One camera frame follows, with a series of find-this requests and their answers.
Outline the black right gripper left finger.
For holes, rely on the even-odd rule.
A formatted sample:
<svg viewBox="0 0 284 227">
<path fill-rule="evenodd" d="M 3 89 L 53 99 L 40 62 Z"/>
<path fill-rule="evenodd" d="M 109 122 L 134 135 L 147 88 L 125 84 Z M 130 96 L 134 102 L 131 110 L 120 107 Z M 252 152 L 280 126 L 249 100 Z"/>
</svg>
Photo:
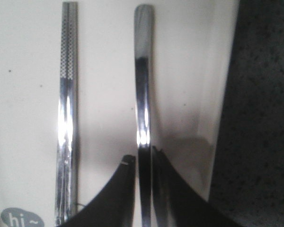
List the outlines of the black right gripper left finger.
<svg viewBox="0 0 284 227">
<path fill-rule="evenodd" d="M 113 176 L 78 214 L 62 227 L 131 227 L 133 224 L 136 158 L 123 156 Z"/>
</svg>

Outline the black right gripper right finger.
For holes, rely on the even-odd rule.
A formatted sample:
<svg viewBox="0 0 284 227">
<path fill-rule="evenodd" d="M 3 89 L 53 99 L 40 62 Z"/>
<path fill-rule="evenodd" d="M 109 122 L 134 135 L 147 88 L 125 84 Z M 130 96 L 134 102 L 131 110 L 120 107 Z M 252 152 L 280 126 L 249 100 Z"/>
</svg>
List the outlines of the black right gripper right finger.
<svg viewBox="0 0 284 227">
<path fill-rule="evenodd" d="M 199 196 L 163 151 L 152 149 L 153 205 L 159 227 L 240 226 Z"/>
</svg>

